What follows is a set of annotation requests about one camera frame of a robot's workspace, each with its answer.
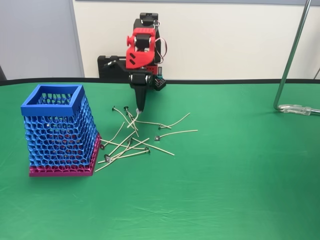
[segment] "metal pole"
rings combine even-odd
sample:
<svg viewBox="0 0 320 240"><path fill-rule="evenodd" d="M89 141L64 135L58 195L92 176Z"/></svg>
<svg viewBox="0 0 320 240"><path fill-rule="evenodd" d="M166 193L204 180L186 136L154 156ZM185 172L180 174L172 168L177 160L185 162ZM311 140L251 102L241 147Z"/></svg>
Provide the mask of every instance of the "metal pole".
<svg viewBox="0 0 320 240"><path fill-rule="evenodd" d="M286 63L286 66L285 66L285 69L284 69L284 73L283 73L283 76L282 76L282 79L281 79L281 82L280 82L280 85L279 85L279 88L278 88L278 92L276 93L276 96L275 96L275 99L274 99L273 107L276 110L280 110L279 106L278 106L279 99L280 99L282 90L284 89L284 86L285 86L285 83L286 83L286 80L287 80L287 77L288 77L288 74L289 74L289 70L290 70L292 61L294 60L294 56L295 56L295 53L296 53L296 50L297 50L297 47L298 47L298 43L299 43L299 39L300 39L302 30L303 30L305 22L306 22L306 18L307 18L307 15L308 15L310 4L311 4L311 0L306 0L305 5L304 5L304 10L303 10L303 13L302 13L302 16L301 16L301 20L300 20L300 23L299 23L299 27L298 27L298 30L296 31L295 39L294 39L294 42L293 42L293 45L292 45L292 48L291 48L291 52L290 52L290 55L289 55L289 58L288 58L288 62Z"/></svg>

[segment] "blue mesh basket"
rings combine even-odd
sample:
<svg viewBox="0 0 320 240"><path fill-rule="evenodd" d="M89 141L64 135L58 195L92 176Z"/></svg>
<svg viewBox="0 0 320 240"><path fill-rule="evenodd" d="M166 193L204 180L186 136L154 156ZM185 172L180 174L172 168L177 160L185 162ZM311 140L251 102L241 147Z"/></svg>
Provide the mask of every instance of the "blue mesh basket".
<svg viewBox="0 0 320 240"><path fill-rule="evenodd" d="M21 113L30 166L90 164L98 132L82 85L39 84Z"/></svg>

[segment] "green tablecloth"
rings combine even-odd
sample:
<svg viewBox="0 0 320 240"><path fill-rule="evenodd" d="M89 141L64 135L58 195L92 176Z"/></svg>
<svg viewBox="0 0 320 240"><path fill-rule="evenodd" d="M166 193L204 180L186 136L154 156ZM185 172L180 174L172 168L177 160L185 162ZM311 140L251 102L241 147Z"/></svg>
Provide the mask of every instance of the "green tablecloth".
<svg viewBox="0 0 320 240"><path fill-rule="evenodd" d="M47 178L28 177L20 110L36 85L0 87L0 240L320 239L320 118L273 110L277 84L149 92L141 121L169 125L191 113L172 130L137 124L140 140L175 156L151 148L91 177ZM99 133L111 139L123 122L111 109L134 112L134 91L83 85ZM317 84L288 84L280 101L320 108L319 92Z"/></svg>

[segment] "pink base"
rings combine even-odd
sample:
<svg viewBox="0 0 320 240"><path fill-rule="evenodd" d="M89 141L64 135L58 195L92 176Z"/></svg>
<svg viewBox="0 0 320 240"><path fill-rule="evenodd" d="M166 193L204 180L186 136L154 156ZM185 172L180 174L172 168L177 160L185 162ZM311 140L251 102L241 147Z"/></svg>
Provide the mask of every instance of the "pink base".
<svg viewBox="0 0 320 240"><path fill-rule="evenodd" d="M29 177L81 177L92 176L94 173L101 136L98 133L94 143L94 149L89 165L71 165L71 166L31 166L29 168Z"/></svg>

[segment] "honeycomb mesh container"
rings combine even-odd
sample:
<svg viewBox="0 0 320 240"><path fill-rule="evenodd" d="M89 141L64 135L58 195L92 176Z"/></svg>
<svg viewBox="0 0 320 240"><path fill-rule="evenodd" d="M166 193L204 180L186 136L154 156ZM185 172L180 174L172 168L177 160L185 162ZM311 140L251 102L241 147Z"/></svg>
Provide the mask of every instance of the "honeycomb mesh container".
<svg viewBox="0 0 320 240"><path fill-rule="evenodd" d="M82 85L39 84L21 114L29 176L92 176L101 137Z"/></svg>

